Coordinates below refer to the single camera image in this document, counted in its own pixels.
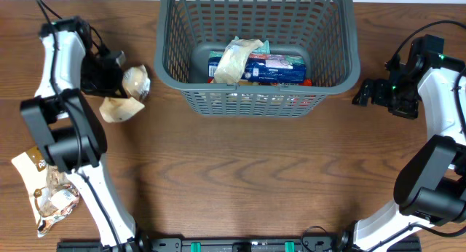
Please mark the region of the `beige clear pouch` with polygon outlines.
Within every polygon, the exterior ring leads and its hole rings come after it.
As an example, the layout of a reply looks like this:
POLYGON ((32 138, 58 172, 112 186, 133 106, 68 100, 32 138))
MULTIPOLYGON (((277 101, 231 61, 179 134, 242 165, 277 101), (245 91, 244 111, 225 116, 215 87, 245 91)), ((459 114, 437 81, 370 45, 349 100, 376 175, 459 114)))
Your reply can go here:
POLYGON ((236 84, 245 72, 245 66, 252 51, 262 47, 258 39, 234 39, 230 41, 214 72, 214 82, 236 84))

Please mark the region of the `blue tissue pack box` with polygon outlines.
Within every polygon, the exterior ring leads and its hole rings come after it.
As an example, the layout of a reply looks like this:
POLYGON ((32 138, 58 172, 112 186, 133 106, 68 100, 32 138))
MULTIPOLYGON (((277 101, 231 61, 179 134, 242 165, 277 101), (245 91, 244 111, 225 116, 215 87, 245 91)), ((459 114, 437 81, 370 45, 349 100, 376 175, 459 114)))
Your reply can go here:
POLYGON ((307 67, 301 56, 251 53, 241 81, 301 84, 307 67))

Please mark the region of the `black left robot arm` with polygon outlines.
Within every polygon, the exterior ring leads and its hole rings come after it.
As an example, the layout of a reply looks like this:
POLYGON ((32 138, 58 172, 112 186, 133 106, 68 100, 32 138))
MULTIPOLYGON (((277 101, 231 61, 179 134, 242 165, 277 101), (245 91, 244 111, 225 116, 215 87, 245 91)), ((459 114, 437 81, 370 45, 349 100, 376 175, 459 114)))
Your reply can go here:
POLYGON ((107 140, 86 95, 122 98, 122 51, 96 45, 79 16, 42 25, 42 80, 20 113, 45 161, 78 189, 100 232, 97 251, 150 251, 151 243, 123 206, 106 165, 107 140))

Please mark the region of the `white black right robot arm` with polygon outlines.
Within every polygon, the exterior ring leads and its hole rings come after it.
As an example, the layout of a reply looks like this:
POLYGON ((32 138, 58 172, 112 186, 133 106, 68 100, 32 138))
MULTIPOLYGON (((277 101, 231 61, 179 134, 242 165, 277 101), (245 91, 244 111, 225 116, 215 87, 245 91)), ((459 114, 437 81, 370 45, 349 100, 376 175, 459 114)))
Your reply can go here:
POLYGON ((444 55, 443 46, 437 36, 416 38, 407 63, 396 56, 385 65, 388 79, 366 79, 353 98, 406 119, 416 119, 423 105, 427 143, 400 171, 393 199, 345 229, 334 251, 420 251, 419 230, 465 233, 434 229, 465 221, 465 62, 444 55))

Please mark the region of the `teal snack wrapper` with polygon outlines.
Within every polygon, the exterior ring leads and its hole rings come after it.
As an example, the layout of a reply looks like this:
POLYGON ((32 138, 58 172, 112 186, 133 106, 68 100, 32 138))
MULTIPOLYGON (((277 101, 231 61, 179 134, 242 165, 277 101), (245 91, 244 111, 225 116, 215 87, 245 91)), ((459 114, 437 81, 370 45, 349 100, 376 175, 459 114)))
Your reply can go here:
POLYGON ((236 36, 233 40, 230 41, 228 44, 228 48, 232 49, 233 47, 249 47, 251 45, 258 45, 252 53, 253 54, 270 54, 270 47, 269 41, 260 41, 258 39, 240 39, 236 36))

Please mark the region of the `red snack bar package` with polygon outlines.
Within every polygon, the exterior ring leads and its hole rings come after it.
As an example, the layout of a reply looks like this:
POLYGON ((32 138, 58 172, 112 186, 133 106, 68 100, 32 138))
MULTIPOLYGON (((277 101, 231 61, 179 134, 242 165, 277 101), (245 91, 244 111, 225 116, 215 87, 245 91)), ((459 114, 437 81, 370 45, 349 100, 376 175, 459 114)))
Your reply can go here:
MULTIPOLYGON (((207 83, 213 84, 216 83, 213 77, 208 77, 207 83)), ((305 79, 301 83, 271 83, 271 82, 249 82, 245 80, 241 80, 239 82, 239 85, 245 85, 245 86, 265 86, 265 87, 291 87, 291 86, 305 86, 305 87, 311 87, 312 86, 312 81, 310 79, 305 79)), ((242 96, 242 101, 249 101, 253 99, 254 94, 253 93, 229 93, 226 95, 226 97, 231 98, 231 99, 237 99, 234 97, 237 97, 241 95, 242 96)), ((257 98, 260 98, 259 100, 267 100, 265 94, 258 94, 256 96, 257 98)))

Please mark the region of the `white brown treat pouch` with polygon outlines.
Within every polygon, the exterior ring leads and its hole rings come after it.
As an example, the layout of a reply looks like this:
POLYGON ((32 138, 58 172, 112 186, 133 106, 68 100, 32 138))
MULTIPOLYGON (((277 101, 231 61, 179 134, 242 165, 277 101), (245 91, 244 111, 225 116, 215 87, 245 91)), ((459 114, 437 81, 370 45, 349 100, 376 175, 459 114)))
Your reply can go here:
POLYGON ((54 165, 49 165, 34 146, 12 159, 28 192, 38 237, 65 219, 79 204, 77 188, 54 165))

